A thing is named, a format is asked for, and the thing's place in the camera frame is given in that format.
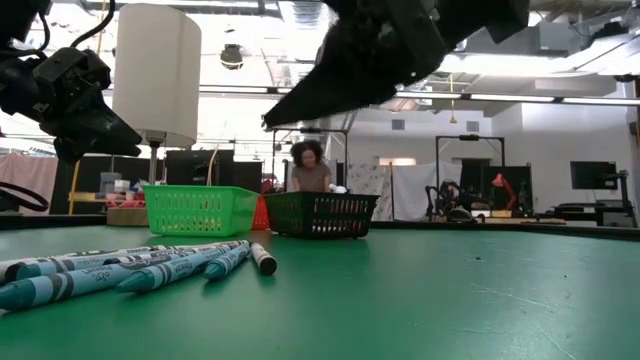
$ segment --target pink curtain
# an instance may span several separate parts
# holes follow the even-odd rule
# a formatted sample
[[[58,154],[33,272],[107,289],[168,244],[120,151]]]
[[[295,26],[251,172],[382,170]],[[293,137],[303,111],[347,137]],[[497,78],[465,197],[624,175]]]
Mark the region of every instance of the pink curtain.
[[[56,157],[32,157],[18,154],[0,156],[0,181],[34,191],[49,202],[53,196],[57,169],[58,158]],[[20,212],[29,215],[45,215],[49,210],[34,212],[21,207]]]

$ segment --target black plastic basket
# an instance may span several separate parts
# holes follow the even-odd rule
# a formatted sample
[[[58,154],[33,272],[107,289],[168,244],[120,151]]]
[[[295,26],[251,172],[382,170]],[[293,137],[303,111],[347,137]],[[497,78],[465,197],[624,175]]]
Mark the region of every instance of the black plastic basket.
[[[272,231],[301,238],[363,237],[377,195],[296,192],[265,195]]]

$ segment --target black robotic claw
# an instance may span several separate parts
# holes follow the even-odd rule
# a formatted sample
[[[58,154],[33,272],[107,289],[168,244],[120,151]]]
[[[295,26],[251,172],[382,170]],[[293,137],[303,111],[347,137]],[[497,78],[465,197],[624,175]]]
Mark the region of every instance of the black robotic claw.
[[[75,48],[44,60],[0,59],[0,106],[39,122],[64,161],[85,153],[138,156],[142,137],[102,97],[110,71],[94,52]]]
[[[85,153],[138,156],[142,137],[104,102],[111,70],[91,50],[63,48],[33,71],[40,94],[57,103],[40,128],[56,137],[58,157],[76,161]]]
[[[529,0],[325,0],[340,19],[317,65],[264,116],[268,127],[380,104],[436,71],[483,27],[495,42],[524,29]]]

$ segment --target crayon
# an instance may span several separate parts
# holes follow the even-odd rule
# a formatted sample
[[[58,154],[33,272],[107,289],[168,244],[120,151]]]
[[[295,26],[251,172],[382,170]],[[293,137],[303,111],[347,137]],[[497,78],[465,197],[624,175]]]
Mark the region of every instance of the crayon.
[[[143,246],[143,247],[138,247],[133,249],[81,251],[81,252],[69,253],[64,255],[31,257],[31,258],[24,258],[24,259],[2,261],[0,262],[0,285],[4,284],[5,282],[16,280],[17,270],[19,268],[19,265],[22,265],[22,264],[49,261],[50,259],[62,259],[62,258],[73,258],[73,257],[103,256],[103,255],[122,256],[122,255],[129,255],[129,254],[145,253],[149,251],[165,250],[168,248],[169,247],[162,246],[162,245]]]
[[[123,262],[131,262],[131,261],[142,260],[142,259],[150,259],[152,257],[164,256],[166,254],[174,254],[181,251],[192,251],[194,253],[203,252],[203,251],[212,250],[214,247],[218,247],[218,246],[228,246],[230,249],[233,250],[241,245],[249,245],[249,242],[247,240],[240,240],[240,241],[217,242],[217,243],[210,243],[210,244],[204,244],[204,245],[181,245],[181,246],[175,246],[175,250],[150,252],[147,254],[123,256],[123,257],[108,259],[104,262],[104,265],[119,264]]]
[[[260,269],[260,273],[262,273],[262,275],[270,276],[276,272],[278,262],[262,247],[262,245],[258,243],[251,244],[251,254],[253,255],[253,261],[258,265],[258,269]]]
[[[248,241],[229,241],[226,244],[231,245],[232,247],[240,246],[247,243]],[[140,249],[136,249],[136,255],[129,255],[125,257],[125,259],[121,260],[129,260],[136,261],[142,260],[144,258],[151,258],[154,256],[163,256],[163,255],[171,255],[176,253],[176,251],[193,251],[193,249],[200,249],[203,247],[214,247],[214,246],[225,246],[223,243],[212,243],[208,245],[194,245],[194,246],[163,246],[160,245],[157,248],[162,248],[162,250],[154,250],[145,252],[141,252]],[[111,260],[114,259],[114,254],[107,255],[99,255],[99,256],[81,256],[81,257],[72,257],[72,258],[50,258],[44,259],[37,262],[32,263],[19,263],[10,266],[10,272],[12,274],[13,280],[22,280],[28,279],[31,277],[42,276],[42,275],[51,275],[57,274],[61,272],[73,271],[73,270],[82,270],[88,269],[95,266],[100,265],[108,265],[108,263],[112,263]]]
[[[185,256],[174,254],[14,281],[0,288],[0,309],[25,310],[113,288],[137,270]]]
[[[210,261],[229,251],[231,251],[231,248],[228,246],[218,246],[214,247],[213,250],[190,254],[181,259],[144,268],[134,272],[118,284],[116,291],[143,294],[156,290],[204,271]]]
[[[215,242],[215,243],[203,244],[203,245],[179,245],[179,246],[175,246],[175,248],[188,249],[188,248],[202,247],[202,246],[222,246],[222,245],[226,245],[226,246],[229,246],[231,249],[235,249],[238,246],[242,246],[242,245],[249,246],[249,241],[247,240],[221,241],[221,242]]]
[[[204,277],[209,280],[223,278],[233,270],[236,265],[242,262],[242,260],[249,255],[249,252],[251,252],[249,247],[243,245],[209,262],[207,268],[204,270]]]

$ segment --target curly hair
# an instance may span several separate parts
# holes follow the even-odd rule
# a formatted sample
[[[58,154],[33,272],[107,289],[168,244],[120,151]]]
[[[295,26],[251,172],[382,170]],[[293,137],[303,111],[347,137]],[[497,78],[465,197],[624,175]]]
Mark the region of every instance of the curly hair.
[[[302,166],[302,153],[307,150],[313,151],[313,154],[316,156],[317,164],[320,164],[322,162],[324,150],[322,149],[322,145],[320,144],[320,142],[317,140],[305,140],[299,143],[295,143],[291,147],[291,156],[293,156],[293,163],[296,166]]]

